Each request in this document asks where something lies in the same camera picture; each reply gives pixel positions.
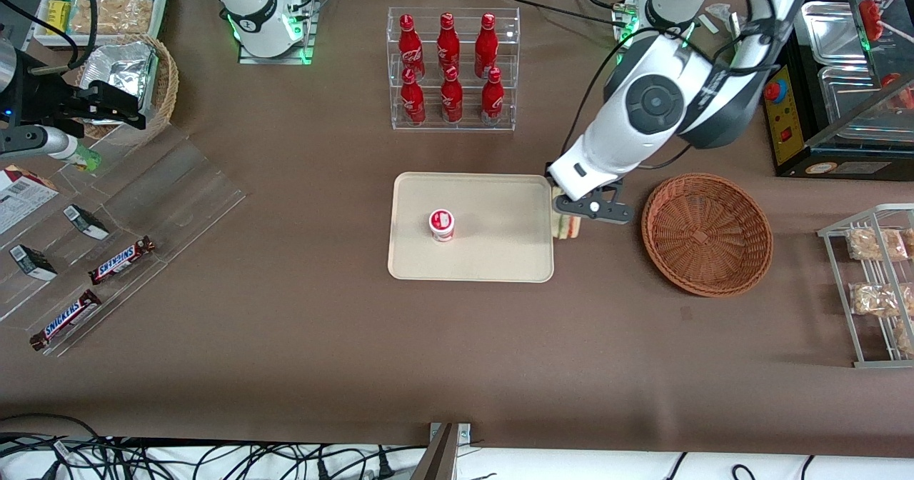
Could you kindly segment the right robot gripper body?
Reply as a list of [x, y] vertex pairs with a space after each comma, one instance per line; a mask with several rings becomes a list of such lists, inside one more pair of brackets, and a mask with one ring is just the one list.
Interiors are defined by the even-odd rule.
[[89, 104], [77, 95], [60, 74], [32, 74], [32, 68], [46, 66], [23, 51], [3, 51], [1, 58], [1, 118], [10, 122], [17, 116], [20, 123], [39, 123], [43, 119], [65, 119], [82, 116]]

